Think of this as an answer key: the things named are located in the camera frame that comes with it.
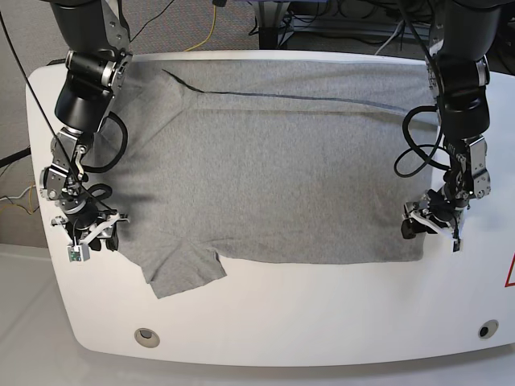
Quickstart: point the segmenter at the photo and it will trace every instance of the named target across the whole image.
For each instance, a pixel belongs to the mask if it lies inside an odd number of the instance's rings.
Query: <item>gray t-shirt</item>
[[[335,98],[295,99],[203,90]],[[428,167],[400,179],[402,118],[431,104],[417,65],[285,61],[136,63],[114,111],[129,129],[125,157],[98,178],[128,213],[120,252],[142,267],[158,298],[225,276],[217,254],[268,263],[416,261],[422,237],[403,240],[402,205],[430,187]],[[435,117],[414,121],[435,140]],[[95,164],[117,149],[98,136]],[[420,163],[402,163],[405,171]]]

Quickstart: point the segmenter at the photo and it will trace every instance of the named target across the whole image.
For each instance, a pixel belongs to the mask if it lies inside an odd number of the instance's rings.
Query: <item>fabric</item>
[[[197,88],[275,96],[218,95]],[[332,98],[313,101],[277,96]],[[122,161],[101,181],[128,213],[120,252],[142,267],[158,298],[222,278],[217,254],[267,263],[416,261],[402,205],[431,184],[426,168],[400,179],[402,118],[431,103],[419,65],[316,62],[153,62],[130,68],[114,111],[130,132]],[[417,117],[417,143],[435,117]],[[116,127],[94,163],[117,149]],[[404,171],[419,165],[415,157]]]

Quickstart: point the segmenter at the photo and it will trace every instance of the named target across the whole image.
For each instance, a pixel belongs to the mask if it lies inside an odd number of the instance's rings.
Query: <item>white table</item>
[[[366,55],[295,51],[218,51],[141,55],[136,60],[316,60],[423,65]],[[31,82],[53,127],[64,66],[40,68]],[[228,276],[157,300],[141,269],[119,253],[68,262],[60,214],[40,200],[52,263],[76,339],[112,354],[242,366],[321,366],[415,359],[515,342],[515,286],[506,278],[515,252],[515,79],[492,74],[488,170],[492,194],[472,203],[464,251],[428,236],[411,263],[268,265],[221,258]],[[27,114],[35,175],[50,165],[51,135],[31,96]],[[435,171],[433,185],[441,184]],[[480,339],[483,323],[499,330]],[[153,349],[134,340],[138,328],[159,334]]]

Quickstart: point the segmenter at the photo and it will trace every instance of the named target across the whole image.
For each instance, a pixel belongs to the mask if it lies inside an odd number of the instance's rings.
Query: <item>white floor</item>
[[[332,368],[230,368],[88,351],[73,337],[46,249],[0,244],[0,310],[0,384],[6,386],[424,386],[512,384],[515,379],[514,346]]]

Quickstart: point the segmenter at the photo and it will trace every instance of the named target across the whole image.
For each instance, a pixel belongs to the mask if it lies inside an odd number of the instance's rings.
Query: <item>warning sticker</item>
[[[512,285],[515,285],[515,269],[513,269],[514,265],[515,265],[515,255],[513,255],[512,264],[509,267],[509,273],[508,273],[508,278],[506,279],[505,287],[511,287]]]

